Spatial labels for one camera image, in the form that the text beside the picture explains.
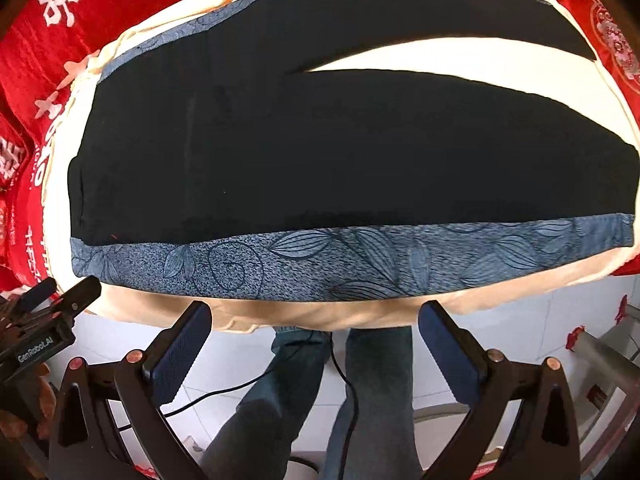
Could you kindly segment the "black pants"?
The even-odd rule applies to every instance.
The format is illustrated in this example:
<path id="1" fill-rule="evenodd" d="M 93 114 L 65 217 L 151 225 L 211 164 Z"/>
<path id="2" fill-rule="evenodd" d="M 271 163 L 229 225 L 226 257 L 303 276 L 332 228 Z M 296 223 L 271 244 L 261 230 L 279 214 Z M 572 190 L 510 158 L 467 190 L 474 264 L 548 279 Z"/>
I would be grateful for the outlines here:
<path id="1" fill-rule="evenodd" d="M 544 0 L 239 0 L 108 63 L 68 170 L 90 246 L 619 223 L 639 155 Z"/>

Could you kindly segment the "cream sofa cushion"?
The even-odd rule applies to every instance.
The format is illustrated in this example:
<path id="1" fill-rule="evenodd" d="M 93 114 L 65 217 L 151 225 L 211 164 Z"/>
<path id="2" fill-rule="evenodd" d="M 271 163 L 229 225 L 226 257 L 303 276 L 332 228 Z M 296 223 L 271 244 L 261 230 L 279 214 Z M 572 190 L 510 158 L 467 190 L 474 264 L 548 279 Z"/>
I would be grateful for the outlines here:
<path id="1" fill-rule="evenodd" d="M 42 181 L 43 245 L 47 262 L 58 286 L 69 289 L 78 278 L 72 271 L 70 250 L 70 213 L 66 176 L 73 155 L 80 145 L 80 130 L 89 116 L 100 71 L 116 55 L 124 54 L 150 38 L 152 32 L 166 32 L 172 24 L 202 16 L 234 0 L 182 0 L 153 15 L 152 18 L 123 32 L 107 44 L 96 60 L 80 73 L 72 85 L 70 102 L 55 119 L 43 149 L 48 160 L 38 166 Z M 539 271 L 529 278 L 502 280 L 497 284 L 457 287 L 452 292 L 436 295 L 450 312 L 469 314 L 497 307 L 498 304 L 524 297 L 553 292 L 564 286 L 590 283 L 604 278 L 634 260 L 639 248 L 613 248 L 602 255 L 591 256 L 559 269 Z M 414 299 L 372 299 L 319 302 L 260 301 L 248 299 L 207 298 L 213 312 L 215 330 L 250 333 L 259 326 L 296 324 L 310 330 L 342 330 L 343 328 L 382 328 L 407 325 L 416 314 L 424 296 Z M 124 286 L 104 284 L 101 296 L 89 312 L 112 321 L 164 327 L 174 322 L 191 302 L 189 296 L 142 292 Z"/>

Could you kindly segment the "red blanket with white characters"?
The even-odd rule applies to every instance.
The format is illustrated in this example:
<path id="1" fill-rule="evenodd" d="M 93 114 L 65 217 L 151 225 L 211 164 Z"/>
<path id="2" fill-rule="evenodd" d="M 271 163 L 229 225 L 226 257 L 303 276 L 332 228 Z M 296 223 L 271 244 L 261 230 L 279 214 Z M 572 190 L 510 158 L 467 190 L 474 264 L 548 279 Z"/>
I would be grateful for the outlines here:
<path id="1" fill-rule="evenodd" d="M 19 280 L 55 278 L 43 245 L 42 181 L 38 166 L 50 127 L 72 96 L 72 85 L 102 49 L 123 32 L 182 0 L 28 0 L 1 43 L 1 181 L 11 190 L 13 219 L 4 270 Z M 253 0 L 234 0 L 202 16 L 152 32 L 117 62 L 179 28 L 199 30 Z M 356 300 L 452 292 L 559 269 L 613 248 L 639 248 L 633 216 L 585 217 L 516 224 L 431 228 L 385 248 L 398 278 L 386 278 L 370 247 L 349 230 L 312 229 L 247 235 L 191 244 L 91 246 L 70 236 L 72 271 L 102 284 L 182 296 L 220 297 L 225 278 L 240 278 L 238 298 L 277 301 Z"/>

